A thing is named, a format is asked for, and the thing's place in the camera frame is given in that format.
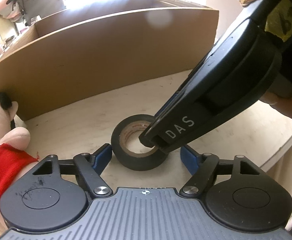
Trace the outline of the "person's hand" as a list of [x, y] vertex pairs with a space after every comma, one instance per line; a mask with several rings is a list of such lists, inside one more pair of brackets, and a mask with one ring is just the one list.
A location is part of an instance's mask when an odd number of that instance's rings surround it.
[[288, 99], [280, 98], [274, 93], [266, 92], [260, 98], [260, 101], [267, 103], [273, 109], [292, 119], [292, 97]]

